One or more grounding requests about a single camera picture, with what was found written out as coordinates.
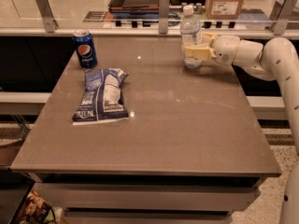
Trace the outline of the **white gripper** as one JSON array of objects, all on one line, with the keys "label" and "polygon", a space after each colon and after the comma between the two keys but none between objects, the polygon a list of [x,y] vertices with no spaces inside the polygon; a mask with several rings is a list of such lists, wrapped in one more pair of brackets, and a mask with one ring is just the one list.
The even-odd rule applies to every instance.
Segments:
[{"label": "white gripper", "polygon": [[202,33],[202,42],[208,47],[182,46],[183,54],[188,58],[202,61],[212,59],[221,65],[231,65],[235,59],[240,38],[233,35],[217,36],[214,33]]}]

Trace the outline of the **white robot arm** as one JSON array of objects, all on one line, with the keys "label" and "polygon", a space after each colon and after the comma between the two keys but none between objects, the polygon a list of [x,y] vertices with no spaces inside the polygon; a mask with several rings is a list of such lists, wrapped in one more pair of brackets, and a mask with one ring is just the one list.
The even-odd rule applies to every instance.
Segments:
[{"label": "white robot arm", "polygon": [[[190,58],[233,64],[253,77],[275,80],[299,152],[299,60],[290,40],[275,37],[263,45],[234,35],[204,33],[200,44],[183,44],[181,51]],[[279,224],[299,224],[299,163],[292,169],[286,184]]]}]

